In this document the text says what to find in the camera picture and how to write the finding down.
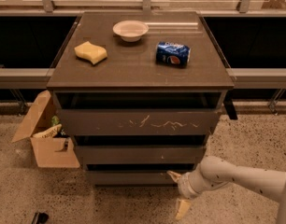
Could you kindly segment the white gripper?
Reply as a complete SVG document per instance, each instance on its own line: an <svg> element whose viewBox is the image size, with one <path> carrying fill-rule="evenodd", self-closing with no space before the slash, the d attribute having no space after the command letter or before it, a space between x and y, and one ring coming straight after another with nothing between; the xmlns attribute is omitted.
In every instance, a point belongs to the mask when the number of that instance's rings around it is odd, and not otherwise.
<svg viewBox="0 0 286 224"><path fill-rule="evenodd" d="M189 211L193 199L200 196L204 191L210 190L211 182L194 170L185 174L179 174L174 171L168 171L167 174L178 184L179 194L186 198L177 198L175 219L181 220Z"/></svg>

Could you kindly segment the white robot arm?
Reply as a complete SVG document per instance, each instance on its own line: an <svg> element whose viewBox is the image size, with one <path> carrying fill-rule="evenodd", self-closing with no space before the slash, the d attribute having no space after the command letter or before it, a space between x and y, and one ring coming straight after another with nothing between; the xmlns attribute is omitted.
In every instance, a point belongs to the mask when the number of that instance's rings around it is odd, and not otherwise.
<svg viewBox="0 0 286 224"><path fill-rule="evenodd" d="M286 172L237 166L215 156L205 156L193 171L167 172L178 185L175 219L182 219L193 199L234 183L279 203L276 224L286 224Z"/></svg>

